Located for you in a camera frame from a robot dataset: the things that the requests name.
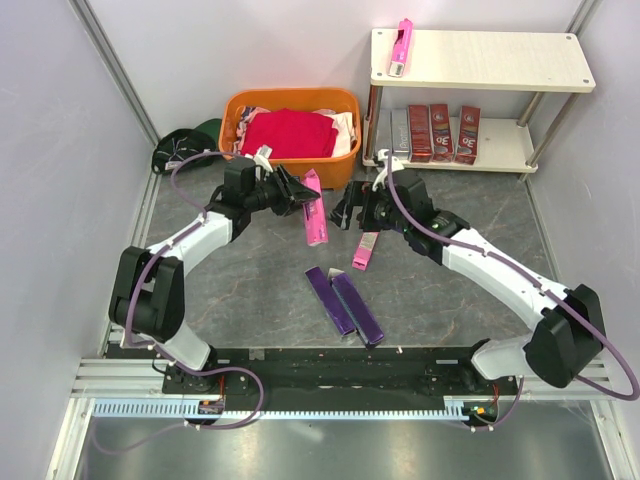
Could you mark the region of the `pink labelled toothpaste box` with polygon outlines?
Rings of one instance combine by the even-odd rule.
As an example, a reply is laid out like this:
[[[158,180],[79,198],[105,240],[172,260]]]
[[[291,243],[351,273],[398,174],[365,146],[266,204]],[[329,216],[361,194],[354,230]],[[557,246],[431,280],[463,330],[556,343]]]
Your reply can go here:
[[[365,271],[367,269],[378,236],[378,232],[364,232],[362,234],[352,259],[353,268],[361,271]]]

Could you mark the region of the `silver Protefix toothpaste box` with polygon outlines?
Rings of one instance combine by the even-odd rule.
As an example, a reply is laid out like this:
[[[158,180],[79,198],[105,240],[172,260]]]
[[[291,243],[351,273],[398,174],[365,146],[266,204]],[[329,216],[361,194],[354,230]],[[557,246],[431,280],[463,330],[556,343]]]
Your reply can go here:
[[[406,109],[391,110],[391,139],[393,155],[400,160],[408,161],[411,156],[411,139]]]

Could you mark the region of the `silver-sided red toothpaste box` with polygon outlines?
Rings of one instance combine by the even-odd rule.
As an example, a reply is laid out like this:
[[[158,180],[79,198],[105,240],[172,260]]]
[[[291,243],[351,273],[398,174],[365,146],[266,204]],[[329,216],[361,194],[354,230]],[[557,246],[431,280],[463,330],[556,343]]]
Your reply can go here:
[[[428,163],[433,155],[429,110],[426,105],[408,106],[411,163]]]

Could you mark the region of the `red 3D toothpaste box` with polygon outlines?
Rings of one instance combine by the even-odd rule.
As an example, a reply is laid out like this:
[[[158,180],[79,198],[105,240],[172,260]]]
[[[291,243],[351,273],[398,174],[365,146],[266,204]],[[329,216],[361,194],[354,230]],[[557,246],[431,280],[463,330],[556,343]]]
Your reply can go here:
[[[459,133],[454,162],[473,165],[477,158],[481,110],[462,106],[459,115]]]
[[[431,104],[430,123],[434,162],[451,162],[454,156],[454,142],[451,132],[449,109],[446,104]]]

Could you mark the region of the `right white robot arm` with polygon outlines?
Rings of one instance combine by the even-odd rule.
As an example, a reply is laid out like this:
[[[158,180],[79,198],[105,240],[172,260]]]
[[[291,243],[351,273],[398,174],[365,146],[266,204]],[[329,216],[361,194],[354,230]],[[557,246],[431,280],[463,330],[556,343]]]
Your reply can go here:
[[[527,326],[520,337],[473,346],[470,361],[457,371],[469,393],[481,393],[509,375],[535,375],[564,388],[603,349],[606,333],[594,290],[584,284],[570,289],[506,256],[467,221],[435,208],[413,171],[397,171],[390,180],[350,182],[329,218],[343,230],[356,222],[364,232],[402,234],[414,252],[475,282]]]

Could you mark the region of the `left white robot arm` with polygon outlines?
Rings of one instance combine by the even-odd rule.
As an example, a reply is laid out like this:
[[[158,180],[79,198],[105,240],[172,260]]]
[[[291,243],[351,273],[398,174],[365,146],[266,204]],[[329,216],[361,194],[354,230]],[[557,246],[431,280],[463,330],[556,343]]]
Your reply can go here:
[[[253,213],[288,216],[319,198],[281,165],[272,168],[247,157],[230,161],[222,184],[195,220],[147,249],[130,246],[122,252],[108,316],[124,329],[123,344],[157,349],[185,370],[185,382],[196,392],[211,392],[220,371],[213,364],[214,348],[185,321],[187,275],[236,240]]]

